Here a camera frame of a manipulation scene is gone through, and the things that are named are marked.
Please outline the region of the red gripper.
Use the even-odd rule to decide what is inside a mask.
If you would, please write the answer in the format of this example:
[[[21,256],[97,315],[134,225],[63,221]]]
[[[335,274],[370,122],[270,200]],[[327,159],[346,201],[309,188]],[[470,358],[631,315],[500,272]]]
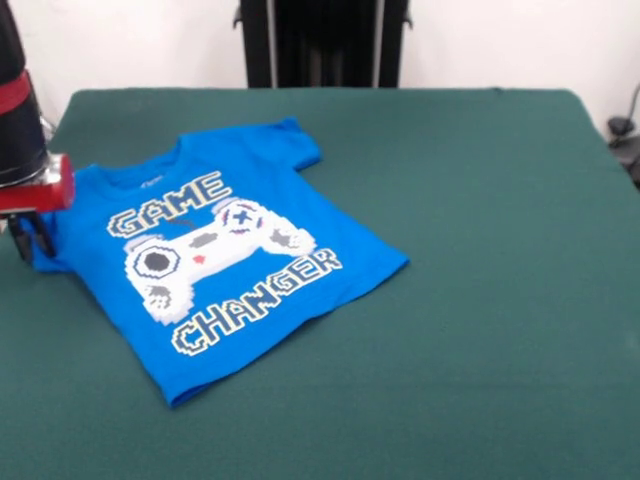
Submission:
[[[45,168],[26,182],[1,188],[1,213],[29,213],[36,243],[48,257],[56,255],[49,229],[40,213],[68,209],[74,199],[74,171],[68,154],[50,154]],[[7,226],[21,259],[32,262],[30,235],[23,229],[20,217],[11,214]]]

